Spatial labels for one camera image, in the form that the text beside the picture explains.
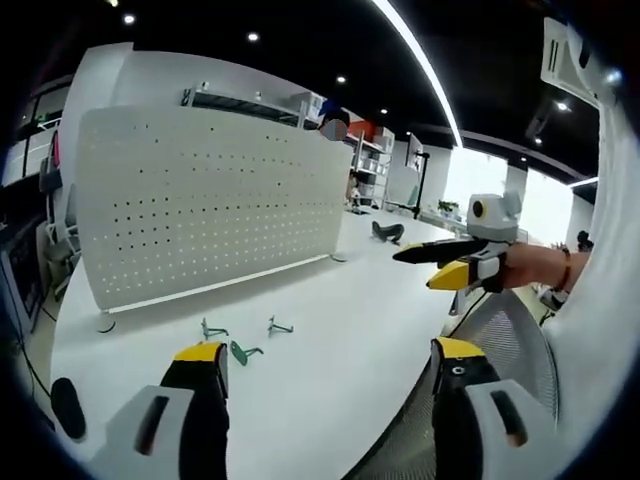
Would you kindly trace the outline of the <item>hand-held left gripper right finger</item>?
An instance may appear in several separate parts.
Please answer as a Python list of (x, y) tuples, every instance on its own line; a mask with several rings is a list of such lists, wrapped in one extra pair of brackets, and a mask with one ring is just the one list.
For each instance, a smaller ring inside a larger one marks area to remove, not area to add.
[(431, 342), (437, 479), (554, 479), (558, 437), (547, 409), (502, 380), (476, 345)]

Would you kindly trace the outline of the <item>person's right hand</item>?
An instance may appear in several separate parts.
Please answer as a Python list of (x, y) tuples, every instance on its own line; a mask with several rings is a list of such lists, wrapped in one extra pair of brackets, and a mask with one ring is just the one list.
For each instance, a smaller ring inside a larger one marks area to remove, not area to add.
[(542, 246), (515, 243), (506, 252), (501, 274), (505, 288), (541, 283), (547, 286), (562, 284), (568, 258), (560, 250)]

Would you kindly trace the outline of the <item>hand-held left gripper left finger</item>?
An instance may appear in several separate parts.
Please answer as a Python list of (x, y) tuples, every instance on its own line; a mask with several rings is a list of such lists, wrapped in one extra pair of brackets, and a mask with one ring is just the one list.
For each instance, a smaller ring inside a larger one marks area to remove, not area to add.
[(158, 385), (141, 389), (109, 421), (104, 479), (226, 479), (230, 426), (227, 345), (175, 355)]

